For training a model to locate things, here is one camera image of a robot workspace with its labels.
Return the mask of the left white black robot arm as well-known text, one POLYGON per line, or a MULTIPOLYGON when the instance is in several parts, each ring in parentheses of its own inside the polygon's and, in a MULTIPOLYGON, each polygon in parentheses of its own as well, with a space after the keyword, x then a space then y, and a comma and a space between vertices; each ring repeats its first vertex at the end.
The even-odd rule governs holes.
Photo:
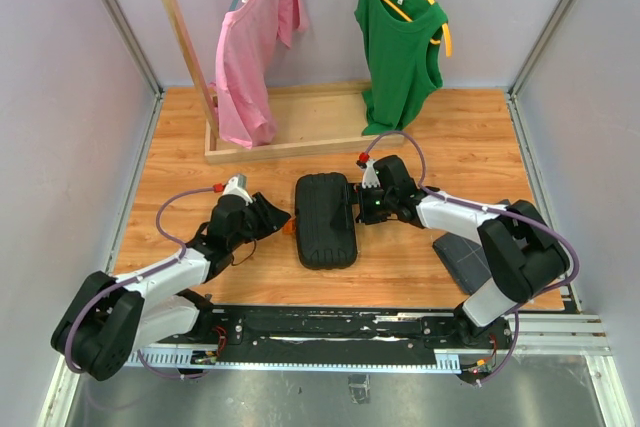
POLYGON ((91 273, 71 300, 51 337, 67 368, 98 381, 112 377, 130 354, 173 334, 207 340, 214 330, 211 304, 193 286, 220 275, 245 244, 280 231, 291 216, 261 193, 223 194, 178 251, 138 271, 111 276, 91 273))

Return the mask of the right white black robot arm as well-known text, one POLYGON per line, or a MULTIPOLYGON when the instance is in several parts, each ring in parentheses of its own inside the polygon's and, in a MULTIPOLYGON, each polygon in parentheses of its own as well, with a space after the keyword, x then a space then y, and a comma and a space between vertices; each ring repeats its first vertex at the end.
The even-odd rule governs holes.
POLYGON ((497 320, 578 268, 575 252, 528 201, 481 204, 450 196, 415 182, 396 155, 378 161, 363 155, 360 165, 361 182, 332 173, 313 203, 319 210, 318 232, 329 243, 322 253, 339 266, 351 264, 357 253, 356 223, 390 218, 479 245, 489 277, 454 311, 453 334, 463 346, 480 344, 497 320))

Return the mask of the black plastic tool case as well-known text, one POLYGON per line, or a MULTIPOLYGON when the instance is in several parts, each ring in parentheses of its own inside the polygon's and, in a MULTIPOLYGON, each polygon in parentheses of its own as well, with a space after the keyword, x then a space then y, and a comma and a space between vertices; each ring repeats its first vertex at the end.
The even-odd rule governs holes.
POLYGON ((296 183, 296 247, 299 261, 307 269, 342 269, 357 259, 355 229, 335 231, 330 227, 332 189, 346 182, 343 174, 331 172, 305 175, 296 183))

